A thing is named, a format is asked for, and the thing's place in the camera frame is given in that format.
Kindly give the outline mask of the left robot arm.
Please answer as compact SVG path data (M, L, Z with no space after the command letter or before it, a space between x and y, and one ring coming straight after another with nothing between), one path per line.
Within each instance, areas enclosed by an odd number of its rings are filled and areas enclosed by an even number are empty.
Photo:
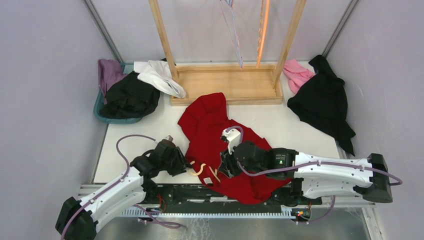
M55 229L62 240L93 240L97 233L124 210L141 202L152 203L159 196L154 178L162 171L172 177L186 171L188 164L178 146L162 139L127 163L114 180L89 195L69 197L62 204Z

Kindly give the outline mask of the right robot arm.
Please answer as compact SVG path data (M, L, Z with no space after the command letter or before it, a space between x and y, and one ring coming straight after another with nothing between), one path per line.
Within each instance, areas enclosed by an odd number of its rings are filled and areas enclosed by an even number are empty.
M307 154L283 147L262 149L246 141L220 154L219 171L233 178L241 174L291 180L289 199L302 204L324 196L360 196L373 203L392 203L389 174L383 155L340 159Z

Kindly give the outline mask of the wooden hanger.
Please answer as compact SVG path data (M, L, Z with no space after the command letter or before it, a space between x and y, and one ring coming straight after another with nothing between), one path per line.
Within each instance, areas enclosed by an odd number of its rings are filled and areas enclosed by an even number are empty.
M214 179L220 183L221 180L218 177L218 169L214 169L211 166L206 165L205 163L201 163L200 167L199 167L199 171L194 171L193 169L188 169L187 172L192 175L192 176L200 176L204 171L205 171L205 167L207 167L207 169L209 169L210 173L213 175ZM206 185L210 185L212 186L214 184L213 180L211 177L205 177L203 178L203 182Z

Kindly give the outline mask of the white garment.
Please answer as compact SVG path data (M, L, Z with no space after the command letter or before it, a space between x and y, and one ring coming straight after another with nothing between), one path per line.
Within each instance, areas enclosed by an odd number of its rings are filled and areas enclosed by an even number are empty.
M184 88L172 79L169 65L163 60L135 61L133 71L137 79L152 85L160 92L176 98L187 96Z

